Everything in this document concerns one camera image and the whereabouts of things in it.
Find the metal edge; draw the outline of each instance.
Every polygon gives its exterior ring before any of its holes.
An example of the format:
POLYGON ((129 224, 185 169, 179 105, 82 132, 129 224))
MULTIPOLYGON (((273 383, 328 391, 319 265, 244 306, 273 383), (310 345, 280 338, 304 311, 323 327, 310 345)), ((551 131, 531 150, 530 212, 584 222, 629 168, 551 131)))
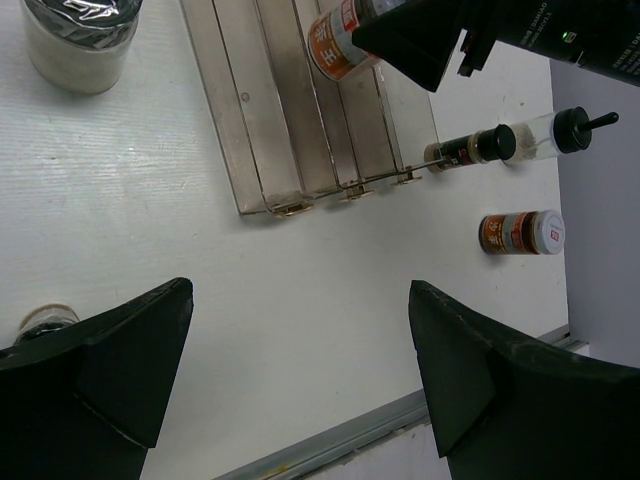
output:
POLYGON ((225 98, 237 97, 237 89, 222 32, 218 27, 219 19, 213 0, 182 0, 181 4, 209 104, 212 126, 220 143, 238 211, 240 214, 265 212, 267 211, 266 202, 262 194, 254 152, 240 101, 236 98, 235 102, 228 100, 225 104, 219 99, 220 95, 216 94, 218 90, 225 89, 228 91, 225 98), (220 65, 220 62, 226 62, 226 68, 224 64, 220 65), (227 120, 220 122, 223 112, 227 120), (229 116, 235 117, 231 128, 229 116), (242 153, 235 155, 234 152, 238 149, 242 150, 242 153))
MULTIPOLYGON (((571 338, 569 325, 538 339, 570 352, 586 345, 586 342, 571 338)), ((424 392, 418 390, 214 480, 300 478, 393 435, 400 429, 430 423, 424 392)))

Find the gray wall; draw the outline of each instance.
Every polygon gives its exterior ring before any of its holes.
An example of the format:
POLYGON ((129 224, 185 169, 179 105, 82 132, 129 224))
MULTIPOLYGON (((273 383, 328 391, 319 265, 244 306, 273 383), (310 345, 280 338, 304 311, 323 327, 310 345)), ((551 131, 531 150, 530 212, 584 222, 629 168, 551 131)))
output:
POLYGON ((551 75, 556 110, 620 113, 559 159, 569 320, 593 357, 640 367, 640 89, 557 62, 551 75))

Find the jar lid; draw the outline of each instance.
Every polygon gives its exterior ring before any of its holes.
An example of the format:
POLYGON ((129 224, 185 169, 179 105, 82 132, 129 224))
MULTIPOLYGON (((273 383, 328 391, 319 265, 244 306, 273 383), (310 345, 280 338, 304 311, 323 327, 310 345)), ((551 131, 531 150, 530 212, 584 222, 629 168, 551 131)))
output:
POLYGON ((516 135, 507 125, 498 125, 478 137, 478 151, 487 161, 509 160, 515 155, 516 148, 516 135))
POLYGON ((133 37, 142 0, 24 0, 24 5, 54 35, 104 50, 133 37))
POLYGON ((536 215, 533 235, 538 253, 557 255, 564 248, 565 229, 562 215, 555 210, 546 210, 536 215))

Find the glass bottle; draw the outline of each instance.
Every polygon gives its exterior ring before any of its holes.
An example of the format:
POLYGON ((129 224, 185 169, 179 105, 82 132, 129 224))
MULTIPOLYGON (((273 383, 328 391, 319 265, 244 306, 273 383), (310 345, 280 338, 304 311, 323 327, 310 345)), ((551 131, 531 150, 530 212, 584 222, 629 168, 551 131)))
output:
POLYGON ((466 165, 507 160, 515 151, 513 131, 506 125, 498 125, 493 130, 429 145, 424 152, 424 160, 431 173, 441 173, 466 165))
POLYGON ((576 107, 511 125, 517 146, 513 157, 505 163, 515 165, 586 150, 591 145, 594 129, 612 125, 619 118, 611 112, 591 120, 584 108, 576 107))

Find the orange label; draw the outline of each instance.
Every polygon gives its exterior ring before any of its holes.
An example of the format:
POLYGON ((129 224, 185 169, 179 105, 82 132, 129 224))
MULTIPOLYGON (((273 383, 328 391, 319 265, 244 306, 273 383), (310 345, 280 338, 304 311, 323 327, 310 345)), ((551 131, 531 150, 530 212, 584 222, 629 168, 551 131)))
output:
POLYGON ((504 244, 503 228, 506 215, 491 215, 485 218, 480 227, 480 243, 487 253, 507 253, 504 244))
POLYGON ((341 80, 369 58, 351 43, 351 34, 359 26, 355 0, 342 0, 311 26, 309 53, 318 69, 332 80, 341 80))

